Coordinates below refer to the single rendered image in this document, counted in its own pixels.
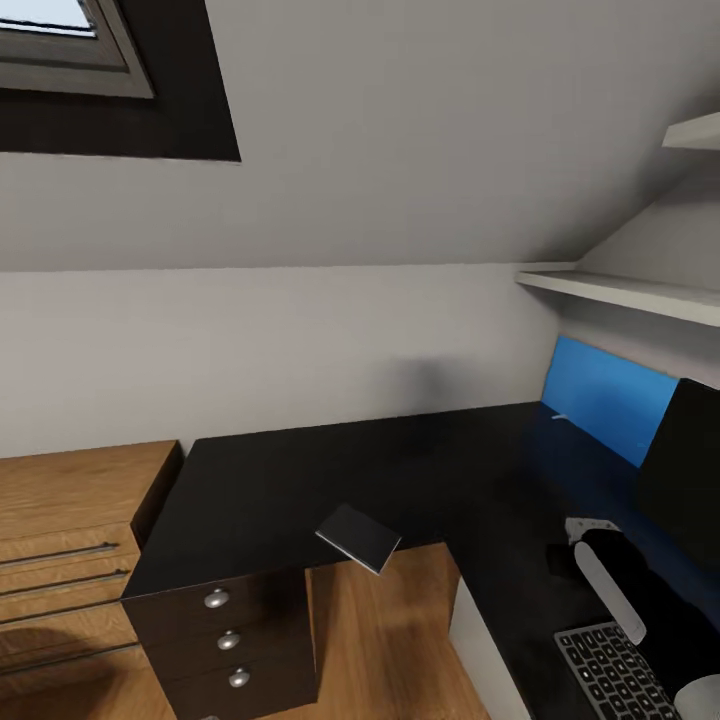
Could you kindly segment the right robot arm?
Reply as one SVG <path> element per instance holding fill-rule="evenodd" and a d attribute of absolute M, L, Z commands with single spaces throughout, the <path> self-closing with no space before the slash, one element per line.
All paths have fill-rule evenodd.
<path fill-rule="evenodd" d="M 589 582 L 643 655 L 681 720 L 720 720 L 720 634 L 605 519 L 566 518 L 569 546 L 546 545 L 551 575 Z"/>

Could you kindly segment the notebook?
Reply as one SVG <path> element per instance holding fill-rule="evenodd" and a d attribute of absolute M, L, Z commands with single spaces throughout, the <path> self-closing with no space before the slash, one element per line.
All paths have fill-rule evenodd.
<path fill-rule="evenodd" d="M 380 575 L 401 536 L 341 503 L 315 531 L 321 539 Z"/>

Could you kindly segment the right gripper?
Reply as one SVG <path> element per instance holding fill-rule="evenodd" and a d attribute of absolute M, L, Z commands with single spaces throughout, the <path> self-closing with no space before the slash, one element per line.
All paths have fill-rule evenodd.
<path fill-rule="evenodd" d="M 588 582 L 575 561 L 575 545 L 546 545 L 546 552 L 551 575 Z"/>

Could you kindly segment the keyboard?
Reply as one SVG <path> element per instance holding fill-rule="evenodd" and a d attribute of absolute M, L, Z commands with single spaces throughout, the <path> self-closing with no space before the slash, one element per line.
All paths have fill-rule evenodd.
<path fill-rule="evenodd" d="M 615 621 L 555 633 L 599 720 L 681 720 L 641 653 Z"/>

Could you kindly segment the monitor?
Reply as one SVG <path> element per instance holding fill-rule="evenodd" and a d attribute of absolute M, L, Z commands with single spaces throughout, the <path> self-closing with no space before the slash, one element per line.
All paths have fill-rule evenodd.
<path fill-rule="evenodd" d="M 720 583 L 720 389 L 679 379 L 626 501 Z"/>

